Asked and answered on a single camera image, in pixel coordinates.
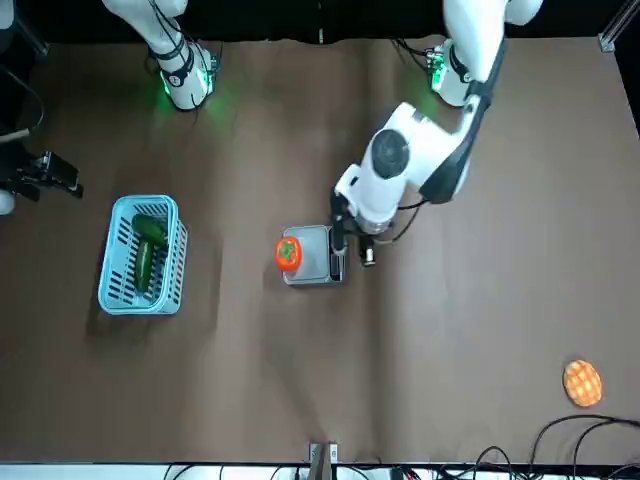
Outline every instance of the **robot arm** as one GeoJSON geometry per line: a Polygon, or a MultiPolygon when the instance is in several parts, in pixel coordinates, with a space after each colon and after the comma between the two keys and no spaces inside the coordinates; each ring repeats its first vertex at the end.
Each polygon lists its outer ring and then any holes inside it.
{"type": "Polygon", "coordinates": [[[179,110],[197,108],[213,91],[217,59],[185,38],[174,17],[187,0],[102,0],[131,25],[158,61],[165,90],[179,110]]]}
{"type": "Polygon", "coordinates": [[[442,98],[462,113],[448,133],[409,104],[396,108],[371,139],[360,165],[351,165],[332,192],[332,249],[344,254],[343,223],[351,218],[365,266],[375,264],[373,238],[388,230],[408,184],[424,203],[450,201],[460,189],[505,52],[504,21],[535,16],[542,0],[445,0],[450,66],[442,98]]]}

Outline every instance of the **round bread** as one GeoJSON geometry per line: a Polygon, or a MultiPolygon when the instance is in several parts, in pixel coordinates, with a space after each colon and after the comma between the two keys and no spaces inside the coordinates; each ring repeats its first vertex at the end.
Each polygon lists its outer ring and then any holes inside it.
{"type": "Polygon", "coordinates": [[[564,389],[579,407],[592,407],[602,398],[600,375],[584,360],[575,360],[564,368],[564,389]]]}

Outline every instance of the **kitchen scale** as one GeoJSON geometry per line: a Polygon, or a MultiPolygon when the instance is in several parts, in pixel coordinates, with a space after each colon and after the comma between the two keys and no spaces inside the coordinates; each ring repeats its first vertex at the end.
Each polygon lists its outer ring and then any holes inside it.
{"type": "Polygon", "coordinates": [[[344,281],[346,254],[336,255],[331,250],[331,227],[290,227],[282,236],[296,237],[302,247],[300,267],[295,272],[282,272],[287,285],[333,285],[344,281]]]}

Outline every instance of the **green vegetable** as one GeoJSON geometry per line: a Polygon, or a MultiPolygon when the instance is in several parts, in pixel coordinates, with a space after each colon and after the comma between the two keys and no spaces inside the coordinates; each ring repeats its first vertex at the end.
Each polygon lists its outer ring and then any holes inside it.
{"type": "Polygon", "coordinates": [[[136,256],[136,269],[133,283],[139,293],[146,293],[151,279],[151,261],[153,260],[153,244],[146,240],[140,241],[140,248],[136,256]]]}
{"type": "Polygon", "coordinates": [[[155,218],[138,213],[133,217],[133,229],[140,234],[143,240],[152,243],[156,247],[167,248],[167,231],[155,218]]]}
{"type": "Polygon", "coordinates": [[[282,246],[280,247],[280,250],[278,250],[278,255],[291,261],[291,257],[293,256],[293,248],[293,243],[282,242],[282,246]]]}

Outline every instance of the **plastic basket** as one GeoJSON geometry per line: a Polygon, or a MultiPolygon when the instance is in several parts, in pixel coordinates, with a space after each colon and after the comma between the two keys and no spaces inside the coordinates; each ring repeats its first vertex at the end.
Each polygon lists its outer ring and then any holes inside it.
{"type": "Polygon", "coordinates": [[[166,195],[130,195],[113,205],[109,236],[102,262],[98,302],[111,315],[168,315],[182,300],[187,257],[187,229],[178,217],[178,205],[166,195]],[[151,280],[146,293],[136,292],[134,269],[140,235],[131,221],[137,213],[151,215],[167,226],[168,249],[153,252],[151,280]]]}

